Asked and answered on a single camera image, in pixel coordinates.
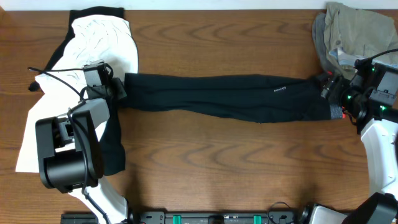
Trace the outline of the black leggings grey red waistband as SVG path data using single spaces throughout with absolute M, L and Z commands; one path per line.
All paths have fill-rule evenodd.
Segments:
M 142 111 L 187 110 L 255 123 L 341 119 L 318 82 L 267 75 L 176 77 L 128 73 L 120 105 Z

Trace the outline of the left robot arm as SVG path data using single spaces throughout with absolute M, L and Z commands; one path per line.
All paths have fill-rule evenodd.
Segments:
M 126 95 L 123 84 L 102 60 L 80 70 L 86 86 L 76 92 L 78 104 L 35 124 L 40 179 L 46 188 L 82 201 L 93 212 L 93 223 L 132 223 L 127 200 L 104 176 L 96 133 L 110 118 L 109 101 Z

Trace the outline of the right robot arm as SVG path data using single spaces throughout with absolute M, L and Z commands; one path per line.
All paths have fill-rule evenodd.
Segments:
M 323 96 L 337 96 L 366 150 L 370 196 L 352 212 L 308 205 L 297 223 L 397 222 L 397 69 L 372 58 L 354 63 L 352 80 L 333 78 Z

